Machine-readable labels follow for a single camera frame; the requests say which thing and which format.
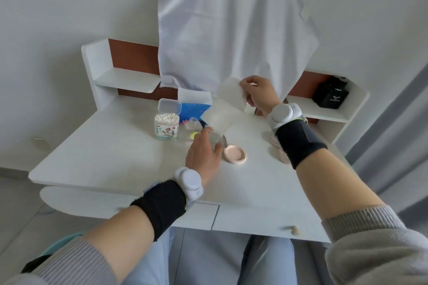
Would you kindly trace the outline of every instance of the leg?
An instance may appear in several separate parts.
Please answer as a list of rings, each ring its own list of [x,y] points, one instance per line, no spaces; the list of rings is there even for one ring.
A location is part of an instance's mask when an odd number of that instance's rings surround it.
[[[154,242],[122,285],[168,285],[169,229]]]
[[[238,285],[297,285],[293,244],[288,238],[252,235],[245,248]]]

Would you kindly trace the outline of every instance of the black wrist strap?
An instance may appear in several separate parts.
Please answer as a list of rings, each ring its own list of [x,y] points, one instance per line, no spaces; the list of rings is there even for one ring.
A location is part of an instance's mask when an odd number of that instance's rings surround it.
[[[167,180],[154,186],[133,201],[131,205],[141,208],[152,223],[154,241],[186,212],[186,196],[174,180]]]
[[[325,143],[303,120],[294,120],[284,124],[276,131],[275,136],[294,169],[315,151],[327,149]]]

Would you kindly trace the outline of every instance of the gray sleeve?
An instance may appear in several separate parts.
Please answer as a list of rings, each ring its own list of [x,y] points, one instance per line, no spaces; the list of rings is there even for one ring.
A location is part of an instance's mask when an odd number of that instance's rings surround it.
[[[428,284],[428,239],[409,230],[389,206],[323,222],[334,245],[327,267],[337,284]]]
[[[31,274],[20,274],[5,285],[116,285],[116,277],[104,256],[79,238],[58,250]]]

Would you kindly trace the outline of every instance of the white sheet draped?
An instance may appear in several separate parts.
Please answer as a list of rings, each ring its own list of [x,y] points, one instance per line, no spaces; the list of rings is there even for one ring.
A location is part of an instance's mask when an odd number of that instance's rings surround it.
[[[161,87],[217,92],[228,77],[269,78],[282,99],[318,47],[301,0],[159,0]]]

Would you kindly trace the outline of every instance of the label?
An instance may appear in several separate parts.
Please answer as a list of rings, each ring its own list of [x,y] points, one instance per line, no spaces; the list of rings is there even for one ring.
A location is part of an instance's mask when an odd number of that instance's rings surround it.
[[[156,138],[158,140],[176,140],[178,126],[158,125],[154,126]]]

